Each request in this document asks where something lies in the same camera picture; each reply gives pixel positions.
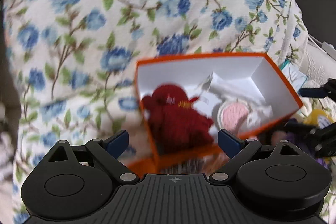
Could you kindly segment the white pink plush toy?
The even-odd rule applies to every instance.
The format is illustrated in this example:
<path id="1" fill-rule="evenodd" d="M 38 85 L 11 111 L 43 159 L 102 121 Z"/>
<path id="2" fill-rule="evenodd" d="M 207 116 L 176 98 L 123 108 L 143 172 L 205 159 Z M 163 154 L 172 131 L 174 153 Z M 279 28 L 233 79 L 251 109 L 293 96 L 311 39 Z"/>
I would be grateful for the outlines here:
<path id="1" fill-rule="evenodd" d="M 257 130 L 269 123 L 272 116 L 272 106 L 240 98 L 224 100 L 215 105 L 212 112 L 214 126 L 234 135 Z"/>

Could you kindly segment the red knitted plush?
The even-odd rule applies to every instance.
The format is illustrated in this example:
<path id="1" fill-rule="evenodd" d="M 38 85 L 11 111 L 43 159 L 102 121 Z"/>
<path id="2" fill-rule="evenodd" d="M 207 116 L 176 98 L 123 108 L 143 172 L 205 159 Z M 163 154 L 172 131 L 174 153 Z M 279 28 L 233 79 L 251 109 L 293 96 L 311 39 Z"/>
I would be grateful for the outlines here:
<path id="1" fill-rule="evenodd" d="M 194 108 L 199 97 L 189 98 L 174 84 L 158 86 L 141 100 L 149 113 L 147 123 L 160 154 L 194 149 L 214 142 L 209 130 L 213 120 Z"/>

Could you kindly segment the purple plush cloth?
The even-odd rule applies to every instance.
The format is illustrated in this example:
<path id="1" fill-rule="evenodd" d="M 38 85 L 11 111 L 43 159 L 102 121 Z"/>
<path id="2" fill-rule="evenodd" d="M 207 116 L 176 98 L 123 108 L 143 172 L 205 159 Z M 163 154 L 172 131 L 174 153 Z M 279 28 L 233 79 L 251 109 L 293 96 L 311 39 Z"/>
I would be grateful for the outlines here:
<path id="1" fill-rule="evenodd" d="M 316 162 L 324 166 L 326 169 L 332 170 L 332 168 L 334 167 L 334 162 L 332 160 L 315 157 L 314 154 L 311 152 L 311 150 L 308 149 L 307 145 L 299 140 L 299 137 L 296 134 L 289 132 L 287 133 L 286 139 L 295 144 L 298 148 L 303 150 L 305 153 L 307 153 L 310 157 L 312 157 Z"/>

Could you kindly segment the upper yellow tape roll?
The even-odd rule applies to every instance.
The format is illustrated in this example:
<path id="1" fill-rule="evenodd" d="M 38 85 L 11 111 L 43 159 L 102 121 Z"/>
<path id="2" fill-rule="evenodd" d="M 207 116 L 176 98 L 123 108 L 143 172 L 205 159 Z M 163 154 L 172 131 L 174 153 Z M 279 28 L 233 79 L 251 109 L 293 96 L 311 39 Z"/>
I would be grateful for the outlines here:
<path id="1" fill-rule="evenodd" d="M 334 123 L 334 120 L 323 110 L 314 109 L 304 120 L 304 124 L 318 128 L 326 128 Z"/>

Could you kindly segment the teal edged mask packet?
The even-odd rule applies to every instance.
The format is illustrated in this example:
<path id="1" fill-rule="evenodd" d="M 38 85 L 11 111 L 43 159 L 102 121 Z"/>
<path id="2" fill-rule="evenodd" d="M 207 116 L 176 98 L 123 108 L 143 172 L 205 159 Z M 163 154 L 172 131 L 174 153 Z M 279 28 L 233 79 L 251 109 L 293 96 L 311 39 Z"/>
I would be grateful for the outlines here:
<path id="1" fill-rule="evenodd" d="M 307 75 L 300 72 L 299 68 L 293 65 L 289 60 L 285 60 L 281 64 L 280 70 L 296 92 L 298 92 L 307 81 Z"/>

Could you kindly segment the orange cardboard box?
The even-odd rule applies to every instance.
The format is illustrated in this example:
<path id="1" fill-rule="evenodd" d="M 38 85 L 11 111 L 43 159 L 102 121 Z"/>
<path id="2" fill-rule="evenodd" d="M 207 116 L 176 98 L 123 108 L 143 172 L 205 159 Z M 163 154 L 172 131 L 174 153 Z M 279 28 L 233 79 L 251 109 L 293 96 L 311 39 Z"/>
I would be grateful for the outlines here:
<path id="1" fill-rule="evenodd" d="M 224 98 L 210 85 L 212 75 L 219 76 L 235 89 L 236 98 L 272 108 L 269 122 L 239 133 L 242 139 L 274 129 L 303 106 L 282 71 L 265 53 L 202 53 L 139 60 L 135 87 L 139 99 L 161 84 L 176 84 L 184 88 L 189 97 L 198 96 L 200 99 L 194 107 L 214 120 L 210 135 L 216 137 Z"/>

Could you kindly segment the floral sofa cover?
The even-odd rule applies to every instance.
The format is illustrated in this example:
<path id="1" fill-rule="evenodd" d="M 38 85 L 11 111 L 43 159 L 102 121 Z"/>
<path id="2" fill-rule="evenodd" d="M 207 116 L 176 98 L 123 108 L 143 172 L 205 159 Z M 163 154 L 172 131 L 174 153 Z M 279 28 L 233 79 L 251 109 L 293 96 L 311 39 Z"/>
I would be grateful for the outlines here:
<path id="1" fill-rule="evenodd" d="M 130 133 L 123 162 L 154 151 L 135 91 L 138 60 L 198 53 L 265 53 L 295 67 L 322 61 L 295 0 L 1 0 L 10 82 L 21 116 L 13 191 L 3 223 L 29 216 L 24 180 L 57 140 L 81 145 Z"/>

